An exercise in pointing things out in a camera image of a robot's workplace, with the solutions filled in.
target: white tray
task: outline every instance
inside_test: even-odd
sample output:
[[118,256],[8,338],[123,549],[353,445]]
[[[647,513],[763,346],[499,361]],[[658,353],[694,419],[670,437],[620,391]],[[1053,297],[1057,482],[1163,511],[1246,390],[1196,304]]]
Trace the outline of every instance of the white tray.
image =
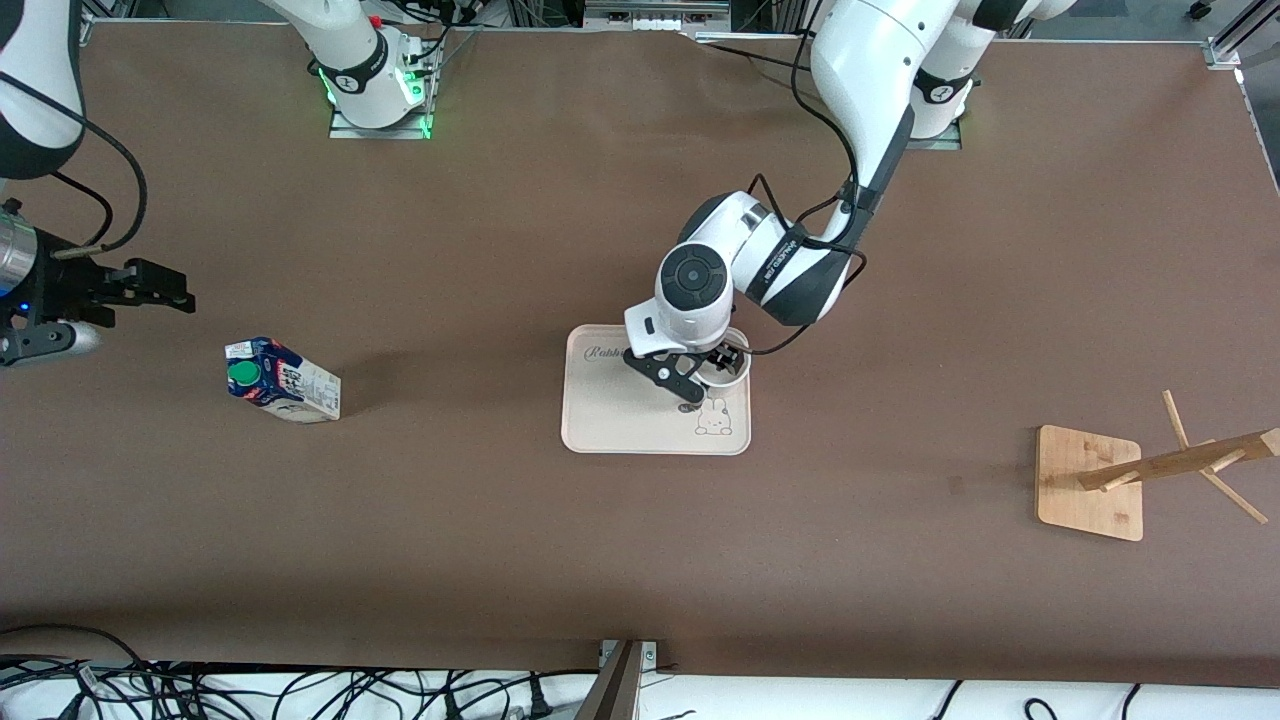
[[[745,342],[731,329],[735,340]],[[751,377],[691,407],[622,361],[622,325],[568,336],[561,439],[573,452],[737,455],[751,442]]]

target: brown tabletop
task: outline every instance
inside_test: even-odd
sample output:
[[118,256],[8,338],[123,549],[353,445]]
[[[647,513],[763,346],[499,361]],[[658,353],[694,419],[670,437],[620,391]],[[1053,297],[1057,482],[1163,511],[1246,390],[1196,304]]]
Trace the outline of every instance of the brown tabletop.
[[[151,181],[109,258],[184,270],[200,311],[0,375],[5,621],[195,660],[554,667],[644,637],[694,673],[1280,683],[1280,528],[1194,475],[1147,488],[1140,543],[1033,512],[1041,424],[1171,450],[1162,388],[1193,441],[1280,424],[1280,206],[1198,47],[992,47],[964,150],[904,159],[870,268],[756,364],[728,459],[566,450],[564,340],[649,296],[704,199],[836,188],[783,87],[675,35],[486,33],[434,140],[330,141],[306,60],[288,27],[95,29],[90,115]],[[132,213],[101,143],[67,170]],[[6,190],[96,227],[56,182]],[[338,373],[347,416],[228,397],[255,334]],[[1225,475],[1275,518],[1277,473]]]

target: wooden base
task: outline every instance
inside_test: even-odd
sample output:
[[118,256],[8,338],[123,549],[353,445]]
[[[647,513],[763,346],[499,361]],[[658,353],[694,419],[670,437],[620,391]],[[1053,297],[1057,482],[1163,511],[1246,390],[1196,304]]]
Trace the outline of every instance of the wooden base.
[[1036,516],[1126,541],[1142,539],[1142,483],[1087,491],[1075,475],[1142,457],[1138,443],[1043,425],[1036,434]]

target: wooden mug tree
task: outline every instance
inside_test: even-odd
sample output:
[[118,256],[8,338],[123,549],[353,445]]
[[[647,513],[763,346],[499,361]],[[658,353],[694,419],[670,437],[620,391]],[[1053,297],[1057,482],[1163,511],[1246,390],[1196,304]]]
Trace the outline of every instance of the wooden mug tree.
[[1142,484],[1199,473],[1258,523],[1267,518],[1217,477],[1235,462],[1280,455],[1280,428],[1192,446],[1165,391],[1179,450],[1142,457],[1138,443],[1044,425],[1036,438],[1036,515],[1051,525],[1128,541],[1142,539]]

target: gray floor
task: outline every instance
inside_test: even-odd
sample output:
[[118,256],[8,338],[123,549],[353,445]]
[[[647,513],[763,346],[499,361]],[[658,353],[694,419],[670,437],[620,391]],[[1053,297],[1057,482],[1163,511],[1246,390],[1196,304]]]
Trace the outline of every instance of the gray floor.
[[[1216,35],[1248,0],[1217,0],[1210,14],[1187,17],[1190,0],[1076,0],[1070,10],[1037,23],[1032,37],[1044,40],[1188,40]],[[140,0],[137,14],[183,19],[278,19],[256,0]],[[1242,49],[1249,56],[1280,42],[1280,22],[1270,22]],[[1253,106],[1258,132],[1271,159],[1280,167],[1280,60],[1244,70],[1244,87]]]

